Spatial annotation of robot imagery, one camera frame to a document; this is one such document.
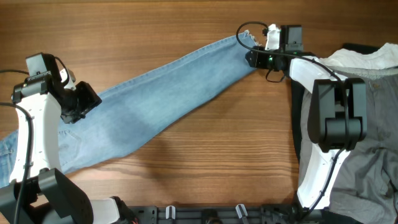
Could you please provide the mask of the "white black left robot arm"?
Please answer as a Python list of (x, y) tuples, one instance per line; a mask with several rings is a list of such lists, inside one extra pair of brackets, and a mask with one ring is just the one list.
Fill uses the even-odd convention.
[(10, 223), (139, 223), (119, 197), (91, 201), (60, 170), (58, 122), (75, 123), (101, 103), (87, 82), (59, 72), (31, 73), (14, 87), (19, 117), (17, 159), (1, 188), (1, 213)]

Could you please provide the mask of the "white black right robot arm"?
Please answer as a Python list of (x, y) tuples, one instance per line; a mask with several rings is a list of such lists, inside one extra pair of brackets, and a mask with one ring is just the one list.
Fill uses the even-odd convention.
[(307, 119), (312, 152), (305, 177), (296, 193), (297, 220), (308, 220), (330, 204), (337, 172), (348, 154), (367, 134), (365, 82), (344, 78), (303, 52), (270, 51), (251, 47), (250, 67), (283, 72), (311, 93)]

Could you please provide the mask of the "light blue denim jeans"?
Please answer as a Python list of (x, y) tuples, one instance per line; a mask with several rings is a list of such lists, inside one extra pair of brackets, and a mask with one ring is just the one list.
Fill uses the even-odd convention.
[(173, 122), (252, 72), (248, 32), (227, 37), (100, 93), (101, 104), (77, 123), (58, 125), (64, 174), (124, 157)]

